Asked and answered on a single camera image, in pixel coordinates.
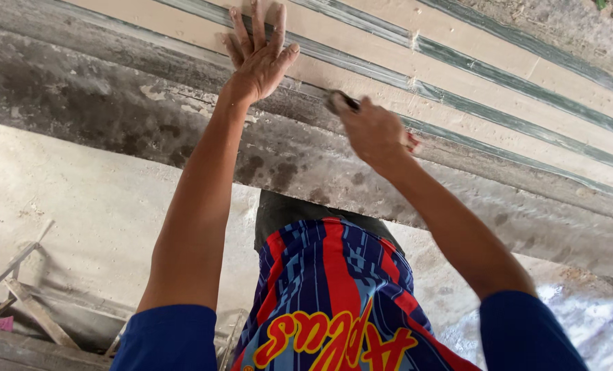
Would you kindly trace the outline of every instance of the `jersey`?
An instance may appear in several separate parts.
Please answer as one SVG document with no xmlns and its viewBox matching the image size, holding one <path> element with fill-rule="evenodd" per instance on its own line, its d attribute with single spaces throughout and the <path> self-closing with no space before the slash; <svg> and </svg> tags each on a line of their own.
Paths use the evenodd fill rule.
<svg viewBox="0 0 613 371">
<path fill-rule="evenodd" d="M 299 221 L 260 251 L 233 370 L 478 370 L 437 342 L 409 264 L 338 218 Z"/>
</svg>

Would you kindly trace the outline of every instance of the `right hand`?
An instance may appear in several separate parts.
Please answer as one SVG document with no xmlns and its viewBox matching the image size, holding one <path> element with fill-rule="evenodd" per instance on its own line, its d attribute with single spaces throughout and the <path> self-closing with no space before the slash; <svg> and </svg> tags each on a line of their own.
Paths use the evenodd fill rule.
<svg viewBox="0 0 613 371">
<path fill-rule="evenodd" d="M 361 100 L 358 112 L 346 108 L 339 116 L 357 156 L 381 176 L 387 178 L 399 160 L 411 157 L 401 144 L 406 133 L 398 115 L 373 105 L 369 97 Z"/>
</svg>

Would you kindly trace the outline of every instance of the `hand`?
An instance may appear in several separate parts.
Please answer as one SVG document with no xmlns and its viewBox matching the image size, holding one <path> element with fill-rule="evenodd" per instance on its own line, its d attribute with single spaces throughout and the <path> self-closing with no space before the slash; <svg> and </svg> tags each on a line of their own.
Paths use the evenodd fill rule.
<svg viewBox="0 0 613 371">
<path fill-rule="evenodd" d="M 255 102 L 268 97 L 277 89 L 288 67 L 297 59 L 300 52 L 298 44 L 283 48 L 286 37 L 286 5 L 279 5 L 277 24 L 269 43 L 265 36 L 264 0 L 252 0 L 253 42 L 243 24 L 240 9 L 233 7 L 229 11 L 233 21 L 233 30 L 240 45 L 240 51 L 228 34 L 221 35 L 227 53 L 235 66 L 236 72 L 231 77 L 231 84 Z"/>
<path fill-rule="evenodd" d="M 381 176 L 389 177 L 399 168 L 399 160 L 410 157 L 402 144 L 406 133 L 398 115 L 373 105 L 369 97 L 361 100 L 358 112 L 345 106 L 339 116 L 357 156 Z"/>
</svg>

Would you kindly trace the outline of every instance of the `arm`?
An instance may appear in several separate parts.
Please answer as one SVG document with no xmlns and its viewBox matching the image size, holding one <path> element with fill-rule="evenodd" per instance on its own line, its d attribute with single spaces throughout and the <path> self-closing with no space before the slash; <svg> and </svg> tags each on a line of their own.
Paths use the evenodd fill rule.
<svg viewBox="0 0 613 371">
<path fill-rule="evenodd" d="M 229 12 L 239 41 L 238 51 L 222 35 L 236 73 L 220 91 L 203 136 L 190 156 L 155 242 L 151 275 L 137 312 L 171 304 L 199 304 L 215 310 L 224 250 L 231 184 L 238 144 L 249 106 L 269 96 L 299 55 L 299 46 L 283 49 L 286 7 L 266 42 L 263 1 L 253 2 L 253 40 L 241 12 Z"/>
<path fill-rule="evenodd" d="M 400 144 L 400 119 L 368 98 L 341 119 L 359 157 L 390 181 L 423 217 L 443 255 L 483 300 L 499 291 L 536 296 L 524 268 L 455 196 L 428 175 Z"/>
</svg>

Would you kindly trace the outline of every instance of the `person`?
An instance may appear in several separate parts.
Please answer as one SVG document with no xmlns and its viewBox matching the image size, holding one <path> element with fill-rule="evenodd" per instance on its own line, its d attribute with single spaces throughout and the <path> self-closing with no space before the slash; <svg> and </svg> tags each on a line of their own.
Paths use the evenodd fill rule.
<svg viewBox="0 0 613 371">
<path fill-rule="evenodd" d="M 300 50 L 283 48 L 286 7 L 269 42 L 262 9 L 263 0 L 253 0 L 252 38 L 241 11 L 230 10 L 237 43 L 227 35 L 222 42 L 236 72 L 180 177 L 112 370 L 217 368 L 215 310 L 245 115 Z M 586 370 L 517 260 L 400 144 L 397 115 L 364 98 L 341 119 L 357 155 L 415 207 L 481 300 L 488 370 Z M 260 277 L 233 370 L 477 370 L 436 340 L 383 223 L 267 191 L 257 217 Z"/>
</svg>

